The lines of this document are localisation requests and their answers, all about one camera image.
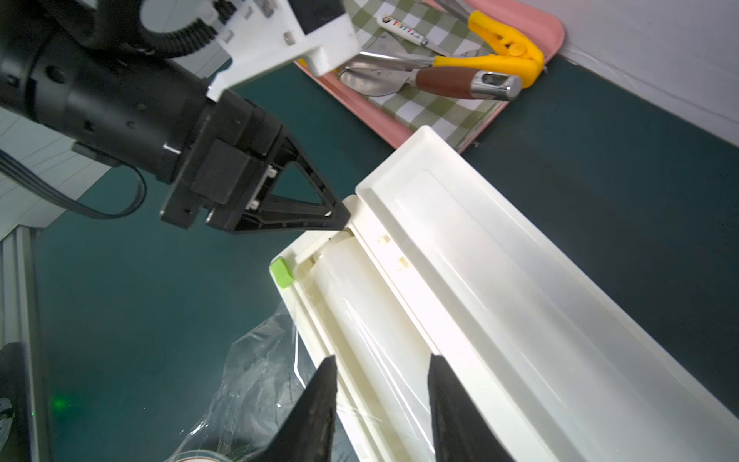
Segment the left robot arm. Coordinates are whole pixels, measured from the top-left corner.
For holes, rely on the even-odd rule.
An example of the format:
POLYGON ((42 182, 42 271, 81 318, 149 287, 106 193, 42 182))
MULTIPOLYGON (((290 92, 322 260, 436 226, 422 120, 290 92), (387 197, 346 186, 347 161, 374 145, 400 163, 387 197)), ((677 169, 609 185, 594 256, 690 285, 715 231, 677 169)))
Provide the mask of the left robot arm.
POLYGON ((204 1, 155 32, 140 1, 5 1, 1 105, 109 167, 169 185, 162 221, 232 234, 343 229, 348 208, 294 135, 236 88, 296 60, 323 76, 360 45, 339 1, 204 1))

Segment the round patterned plate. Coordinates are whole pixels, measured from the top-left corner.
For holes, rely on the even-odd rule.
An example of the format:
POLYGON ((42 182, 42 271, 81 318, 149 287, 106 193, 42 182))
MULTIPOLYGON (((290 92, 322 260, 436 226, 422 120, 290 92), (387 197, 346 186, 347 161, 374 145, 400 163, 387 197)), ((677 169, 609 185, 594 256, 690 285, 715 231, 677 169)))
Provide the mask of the round patterned plate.
POLYGON ((170 462, 232 462, 232 459, 211 450, 186 450, 175 454, 170 462))

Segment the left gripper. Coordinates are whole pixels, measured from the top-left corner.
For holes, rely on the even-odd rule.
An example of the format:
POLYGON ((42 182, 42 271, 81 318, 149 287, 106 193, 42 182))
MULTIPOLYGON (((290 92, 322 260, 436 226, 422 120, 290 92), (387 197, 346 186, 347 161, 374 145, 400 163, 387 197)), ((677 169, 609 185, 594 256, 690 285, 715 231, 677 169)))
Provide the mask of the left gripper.
POLYGON ((191 228, 202 209, 209 226, 232 234, 344 229, 350 212, 283 124, 260 106, 227 90, 198 126, 160 218, 191 228), (275 194, 291 167, 319 202, 275 194))

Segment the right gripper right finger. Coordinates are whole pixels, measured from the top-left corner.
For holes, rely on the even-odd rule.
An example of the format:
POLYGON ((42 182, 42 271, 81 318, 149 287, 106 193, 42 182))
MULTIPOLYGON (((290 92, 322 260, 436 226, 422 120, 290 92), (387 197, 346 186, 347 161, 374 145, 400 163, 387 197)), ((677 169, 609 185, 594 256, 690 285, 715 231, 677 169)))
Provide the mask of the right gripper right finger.
POLYGON ((436 461, 514 460, 444 356, 431 355, 427 386, 436 461))

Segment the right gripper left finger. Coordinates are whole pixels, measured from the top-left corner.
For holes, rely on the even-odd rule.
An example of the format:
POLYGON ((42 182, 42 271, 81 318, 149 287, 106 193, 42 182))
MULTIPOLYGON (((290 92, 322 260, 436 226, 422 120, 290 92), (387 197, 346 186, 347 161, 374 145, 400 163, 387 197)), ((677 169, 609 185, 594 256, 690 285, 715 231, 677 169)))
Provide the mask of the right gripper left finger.
POLYGON ((273 440, 252 461, 331 460, 337 418, 336 357, 327 356, 273 440))

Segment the white plastic wrap dispenser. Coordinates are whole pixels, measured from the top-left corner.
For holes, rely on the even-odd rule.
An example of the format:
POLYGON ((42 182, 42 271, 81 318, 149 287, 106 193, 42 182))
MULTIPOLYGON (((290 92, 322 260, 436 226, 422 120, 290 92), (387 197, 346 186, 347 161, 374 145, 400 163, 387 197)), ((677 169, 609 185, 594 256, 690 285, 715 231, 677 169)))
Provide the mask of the white plastic wrap dispenser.
POLYGON ((442 456, 473 404, 517 461, 734 461, 738 421, 431 128, 269 270, 362 461, 442 456))

